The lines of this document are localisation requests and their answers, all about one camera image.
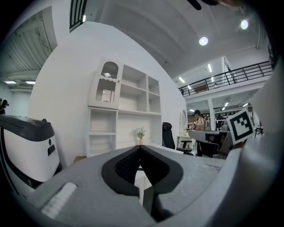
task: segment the railing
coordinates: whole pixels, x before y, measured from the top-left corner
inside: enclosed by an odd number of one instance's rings
[[[71,31],[83,23],[86,4],[87,0],[71,0],[69,24]]]
[[[203,91],[217,89],[235,83],[253,80],[260,77],[270,76],[272,67],[269,61],[230,70],[203,80],[180,87],[183,97],[197,94]]]

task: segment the overhead light fixture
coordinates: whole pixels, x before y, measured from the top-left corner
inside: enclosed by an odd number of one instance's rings
[[[202,37],[199,40],[199,44],[205,46],[208,43],[208,39],[206,37]]]
[[[247,20],[243,20],[243,21],[241,22],[241,28],[242,28],[243,30],[247,29],[248,26],[249,26],[249,23],[248,23]]]
[[[209,72],[212,73],[212,68],[210,64],[208,64],[208,68],[209,68]]]
[[[11,80],[11,81],[5,81],[5,83],[16,83],[15,81]]]
[[[185,81],[183,80],[183,78],[179,77],[179,80],[183,83],[185,83]]]

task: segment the potted plant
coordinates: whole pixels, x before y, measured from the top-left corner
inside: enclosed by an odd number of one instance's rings
[[[138,138],[140,138],[139,140],[139,145],[143,145],[143,137],[145,136],[145,130],[144,127],[140,128],[138,133],[137,133]]]

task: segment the small plant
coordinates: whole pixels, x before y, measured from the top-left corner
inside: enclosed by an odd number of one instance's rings
[[[138,133],[137,133],[137,136],[142,139],[144,136],[145,136],[145,130],[144,130],[144,127],[140,128]]]

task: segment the cabinet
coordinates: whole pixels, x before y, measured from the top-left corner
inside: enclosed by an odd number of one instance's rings
[[[95,73],[88,105],[118,109],[123,64],[102,58]]]
[[[162,145],[159,81],[151,76],[102,58],[88,105],[87,157],[137,145],[141,127],[143,144]]]

